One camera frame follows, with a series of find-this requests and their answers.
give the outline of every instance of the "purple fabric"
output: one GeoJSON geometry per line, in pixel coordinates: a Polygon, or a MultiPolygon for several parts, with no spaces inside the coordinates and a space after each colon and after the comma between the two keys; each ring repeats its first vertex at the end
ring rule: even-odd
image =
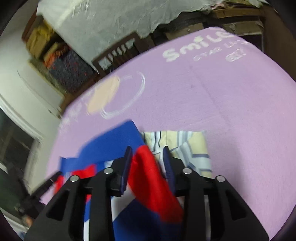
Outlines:
{"type": "Polygon", "coordinates": [[[67,109],[48,175],[59,156],[76,156],[126,119],[139,131],[205,130],[214,175],[230,181],[270,238],[278,232],[296,203],[296,84],[281,67],[243,39],[208,28],[132,59],[103,81],[113,76],[120,85],[104,111],[86,110],[100,82],[67,109]],[[180,51],[194,39],[194,49],[180,51]],[[179,56],[167,62],[163,54],[179,56]],[[141,92],[143,76],[138,98],[110,117],[141,92]]]}

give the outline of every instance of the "round metal bolt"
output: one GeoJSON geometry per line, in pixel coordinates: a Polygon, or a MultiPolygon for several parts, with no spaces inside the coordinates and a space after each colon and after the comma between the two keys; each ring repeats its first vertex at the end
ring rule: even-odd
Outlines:
{"type": "Polygon", "coordinates": [[[111,167],[104,169],[105,174],[111,174],[112,172],[113,172],[113,169],[111,167]]]}
{"type": "Polygon", "coordinates": [[[183,173],[184,174],[190,174],[190,173],[192,173],[192,170],[190,168],[184,168],[183,173]]]}
{"type": "Polygon", "coordinates": [[[217,176],[217,181],[218,182],[225,182],[225,177],[223,177],[223,176],[217,176]]]}
{"type": "Polygon", "coordinates": [[[74,176],[71,176],[71,177],[70,177],[70,181],[71,181],[71,182],[76,182],[76,181],[78,181],[78,180],[79,180],[79,176],[74,175],[74,176]]]}

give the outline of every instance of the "red white and blue garment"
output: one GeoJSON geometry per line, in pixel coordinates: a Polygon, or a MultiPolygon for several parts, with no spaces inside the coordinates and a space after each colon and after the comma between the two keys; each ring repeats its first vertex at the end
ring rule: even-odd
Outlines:
{"type": "MultiPolygon", "coordinates": [[[[133,150],[128,185],[122,197],[112,197],[111,209],[116,241],[179,240],[183,209],[161,175],[155,158],[132,121],[91,140],[77,158],[61,158],[63,172],[56,191],[71,175],[94,176],[133,150]]],[[[84,218],[84,240],[89,240],[90,196],[84,218]]]]}

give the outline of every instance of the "chair backrest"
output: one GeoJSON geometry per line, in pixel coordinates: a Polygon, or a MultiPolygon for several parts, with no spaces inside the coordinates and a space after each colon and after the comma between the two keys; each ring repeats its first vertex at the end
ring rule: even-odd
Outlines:
{"type": "Polygon", "coordinates": [[[108,70],[104,71],[102,69],[99,65],[100,60],[107,58],[111,62],[111,68],[115,69],[146,50],[148,50],[147,43],[143,39],[140,39],[136,32],[133,32],[129,36],[112,45],[99,56],[95,57],[92,64],[95,66],[100,75],[106,76],[108,70]],[[132,39],[134,39],[134,43],[132,48],[129,49],[127,47],[127,42],[132,39]]]}

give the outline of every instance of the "window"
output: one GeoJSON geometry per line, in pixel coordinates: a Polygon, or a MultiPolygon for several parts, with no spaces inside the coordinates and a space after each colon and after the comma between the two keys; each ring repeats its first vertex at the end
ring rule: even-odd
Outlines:
{"type": "Polygon", "coordinates": [[[35,143],[33,137],[18,127],[0,109],[0,208],[15,217],[18,217],[15,206],[21,195],[11,183],[7,167],[10,163],[14,164],[24,173],[28,159],[36,147],[35,143]]]}

